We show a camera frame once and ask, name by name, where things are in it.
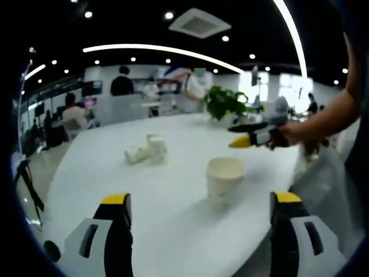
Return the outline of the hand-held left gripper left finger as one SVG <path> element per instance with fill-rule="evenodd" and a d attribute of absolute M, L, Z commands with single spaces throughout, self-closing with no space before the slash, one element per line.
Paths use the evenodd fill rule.
<path fill-rule="evenodd" d="M 65 276 L 133 276 L 131 197 L 114 194 L 100 202 L 65 239 Z"/>

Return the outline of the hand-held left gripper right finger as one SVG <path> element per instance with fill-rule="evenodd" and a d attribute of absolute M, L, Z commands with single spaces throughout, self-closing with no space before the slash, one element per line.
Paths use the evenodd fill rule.
<path fill-rule="evenodd" d="M 291 192 L 271 192 L 270 276 L 335 276 L 346 258 L 338 238 Z"/>

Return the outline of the person's right hand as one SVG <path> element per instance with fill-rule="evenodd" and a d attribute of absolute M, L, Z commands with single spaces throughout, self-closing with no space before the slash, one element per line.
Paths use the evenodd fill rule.
<path fill-rule="evenodd" d="M 309 135 L 309 125 L 305 122 L 288 121 L 285 125 L 279 126 L 278 130 L 287 140 L 289 146 L 298 143 L 305 143 L 311 137 Z"/>

